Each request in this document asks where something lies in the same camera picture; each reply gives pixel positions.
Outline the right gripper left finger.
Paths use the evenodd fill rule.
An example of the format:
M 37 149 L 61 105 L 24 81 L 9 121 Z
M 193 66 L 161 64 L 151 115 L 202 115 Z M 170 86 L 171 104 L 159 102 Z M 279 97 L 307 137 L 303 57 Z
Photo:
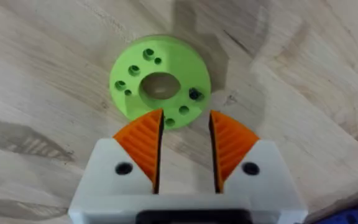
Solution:
M 86 195 L 158 194 L 163 110 L 148 112 L 96 142 L 78 186 Z

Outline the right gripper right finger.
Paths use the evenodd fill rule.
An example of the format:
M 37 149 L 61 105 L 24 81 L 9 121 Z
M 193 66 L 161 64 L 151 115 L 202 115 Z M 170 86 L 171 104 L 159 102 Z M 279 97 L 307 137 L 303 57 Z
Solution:
M 221 112 L 209 114 L 214 193 L 247 197 L 297 197 L 289 168 L 271 141 Z

